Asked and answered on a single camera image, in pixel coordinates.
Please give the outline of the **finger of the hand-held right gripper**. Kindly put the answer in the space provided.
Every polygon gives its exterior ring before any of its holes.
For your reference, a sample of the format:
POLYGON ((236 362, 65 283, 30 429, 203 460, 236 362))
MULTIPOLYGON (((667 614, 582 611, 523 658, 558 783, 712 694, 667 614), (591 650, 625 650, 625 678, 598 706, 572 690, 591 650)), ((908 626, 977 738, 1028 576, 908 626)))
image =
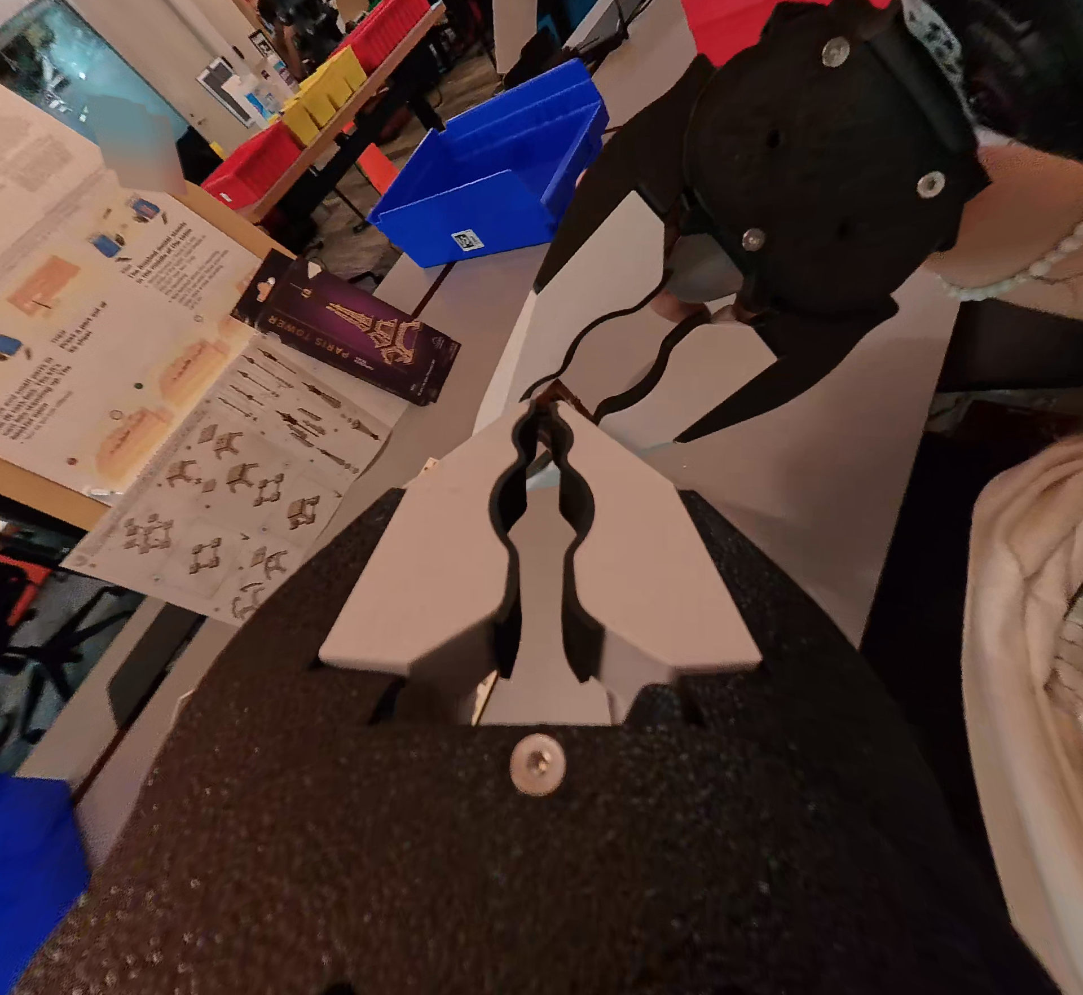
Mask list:
POLYGON ((473 424, 479 433, 571 365, 601 323, 643 307, 662 286, 665 228, 638 193, 616 206, 543 287, 534 287, 508 338, 473 424))
POLYGON ((604 397, 593 420, 626 447, 663 447, 777 361, 751 327, 695 315, 675 325, 629 387, 604 397))

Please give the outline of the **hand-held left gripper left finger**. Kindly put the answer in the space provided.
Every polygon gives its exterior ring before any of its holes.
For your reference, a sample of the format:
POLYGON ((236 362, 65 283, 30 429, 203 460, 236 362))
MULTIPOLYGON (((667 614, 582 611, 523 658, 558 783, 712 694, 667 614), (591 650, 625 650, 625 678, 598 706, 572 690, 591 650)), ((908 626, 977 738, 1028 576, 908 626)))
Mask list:
POLYGON ((518 403, 407 487, 318 650, 327 667, 402 680, 417 712, 469 723, 518 655, 520 563, 539 413, 518 403))

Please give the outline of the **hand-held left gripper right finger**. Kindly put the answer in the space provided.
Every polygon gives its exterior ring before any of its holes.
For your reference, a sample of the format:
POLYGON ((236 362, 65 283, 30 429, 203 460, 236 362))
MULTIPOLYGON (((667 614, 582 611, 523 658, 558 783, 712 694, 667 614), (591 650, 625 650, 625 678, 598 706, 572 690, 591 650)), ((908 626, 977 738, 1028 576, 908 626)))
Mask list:
POLYGON ((757 669, 761 651, 667 477, 565 403, 549 408, 567 664, 623 723, 641 691, 757 669))

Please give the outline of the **person's right forearm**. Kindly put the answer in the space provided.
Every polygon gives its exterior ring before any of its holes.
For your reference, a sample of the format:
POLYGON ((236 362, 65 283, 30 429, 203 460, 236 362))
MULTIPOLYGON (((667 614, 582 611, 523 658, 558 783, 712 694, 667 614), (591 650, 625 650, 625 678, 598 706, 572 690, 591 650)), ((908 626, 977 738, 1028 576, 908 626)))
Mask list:
POLYGON ((999 300, 1081 320, 1081 163, 983 138, 990 183, 966 204, 955 246, 925 267, 961 302, 999 300))

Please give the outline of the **grey desk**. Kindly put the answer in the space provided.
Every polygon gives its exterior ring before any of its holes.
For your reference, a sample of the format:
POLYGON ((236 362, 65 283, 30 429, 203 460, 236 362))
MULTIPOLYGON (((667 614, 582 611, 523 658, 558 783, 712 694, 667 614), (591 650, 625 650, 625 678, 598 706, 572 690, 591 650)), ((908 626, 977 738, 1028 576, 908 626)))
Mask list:
MULTIPOLYGON (((406 483, 428 457, 470 436, 490 379, 511 336, 544 249, 465 263, 421 314, 464 342, 438 405, 408 409, 382 457, 345 496, 319 547, 334 540, 386 489, 406 483)), ((657 391, 630 415, 645 462, 697 490, 790 574, 860 645, 900 505, 925 428, 958 304, 931 271, 897 293, 899 314, 832 374, 790 404, 699 441, 663 446, 705 400, 720 344, 693 333, 657 391)), ((71 787, 88 856, 97 866, 185 702, 236 629, 180 617, 147 598, 16 770, 71 787)))

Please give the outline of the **blue bin with tag label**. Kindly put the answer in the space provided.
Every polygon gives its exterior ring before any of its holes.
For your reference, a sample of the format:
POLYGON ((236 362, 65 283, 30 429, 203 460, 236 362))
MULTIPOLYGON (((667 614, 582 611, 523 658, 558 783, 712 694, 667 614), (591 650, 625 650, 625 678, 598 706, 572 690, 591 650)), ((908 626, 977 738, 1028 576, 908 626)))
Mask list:
POLYGON ((567 60, 426 133, 368 221, 422 269, 547 244, 606 125, 591 74, 567 60))

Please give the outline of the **purple tower model box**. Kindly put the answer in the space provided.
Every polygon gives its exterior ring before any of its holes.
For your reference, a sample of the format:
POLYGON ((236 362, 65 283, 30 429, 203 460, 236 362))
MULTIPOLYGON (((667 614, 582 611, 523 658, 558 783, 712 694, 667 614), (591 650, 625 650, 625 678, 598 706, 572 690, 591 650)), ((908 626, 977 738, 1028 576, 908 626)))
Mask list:
POLYGON ((270 252, 232 317, 416 406, 439 400, 461 345, 303 258, 270 252))

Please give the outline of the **white panel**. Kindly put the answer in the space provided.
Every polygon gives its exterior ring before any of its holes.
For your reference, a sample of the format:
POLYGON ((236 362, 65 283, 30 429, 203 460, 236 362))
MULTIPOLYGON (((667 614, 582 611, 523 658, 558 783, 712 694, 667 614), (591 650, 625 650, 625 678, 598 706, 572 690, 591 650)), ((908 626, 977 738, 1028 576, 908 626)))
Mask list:
POLYGON ((496 71, 507 77, 537 32, 537 0, 492 0, 496 71))

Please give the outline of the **yellow plastic bin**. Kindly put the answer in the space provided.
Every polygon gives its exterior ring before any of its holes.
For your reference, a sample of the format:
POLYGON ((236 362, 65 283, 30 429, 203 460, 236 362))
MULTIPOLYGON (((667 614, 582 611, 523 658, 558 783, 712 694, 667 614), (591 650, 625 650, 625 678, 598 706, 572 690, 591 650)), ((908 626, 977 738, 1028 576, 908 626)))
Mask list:
POLYGON ((352 47, 345 45, 308 77, 279 112, 280 123, 301 148, 312 146, 334 116, 365 86, 367 74, 352 47))

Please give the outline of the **red plastic bin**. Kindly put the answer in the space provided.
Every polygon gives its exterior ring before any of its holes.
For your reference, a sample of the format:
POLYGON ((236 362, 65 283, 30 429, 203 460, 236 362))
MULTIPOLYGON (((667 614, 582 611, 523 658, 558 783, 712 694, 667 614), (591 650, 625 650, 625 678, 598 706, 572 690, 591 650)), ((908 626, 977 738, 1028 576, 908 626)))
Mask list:
POLYGON ((375 71, 430 11, 429 0, 380 0, 332 52, 352 52, 366 74, 375 71))
POLYGON ((301 156, 291 130, 275 121, 242 143, 200 185, 236 211, 262 200, 301 156))

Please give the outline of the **black red office chair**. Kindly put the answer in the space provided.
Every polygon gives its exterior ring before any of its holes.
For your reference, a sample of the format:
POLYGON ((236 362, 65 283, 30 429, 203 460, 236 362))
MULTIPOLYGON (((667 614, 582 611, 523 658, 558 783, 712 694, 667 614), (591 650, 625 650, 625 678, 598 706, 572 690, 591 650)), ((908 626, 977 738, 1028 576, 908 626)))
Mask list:
POLYGON ((1 771, 14 774, 144 602, 2 534, 1 771))

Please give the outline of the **printed instruction poster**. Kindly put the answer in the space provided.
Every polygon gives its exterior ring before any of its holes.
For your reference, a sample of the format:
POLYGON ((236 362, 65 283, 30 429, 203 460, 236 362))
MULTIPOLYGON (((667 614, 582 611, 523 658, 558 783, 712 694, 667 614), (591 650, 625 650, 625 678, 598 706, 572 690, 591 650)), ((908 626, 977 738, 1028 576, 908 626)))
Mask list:
POLYGON ((6 89, 1 139, 2 460, 110 501, 247 345, 261 258, 6 89))

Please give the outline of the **blue plastic container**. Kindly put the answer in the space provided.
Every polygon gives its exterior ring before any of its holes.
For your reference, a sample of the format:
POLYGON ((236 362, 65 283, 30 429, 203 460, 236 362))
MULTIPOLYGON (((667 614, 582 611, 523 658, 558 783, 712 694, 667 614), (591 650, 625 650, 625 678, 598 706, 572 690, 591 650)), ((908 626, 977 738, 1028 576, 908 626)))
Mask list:
POLYGON ((1 992, 81 896, 90 872, 71 791, 54 780, 1 776, 1 992))

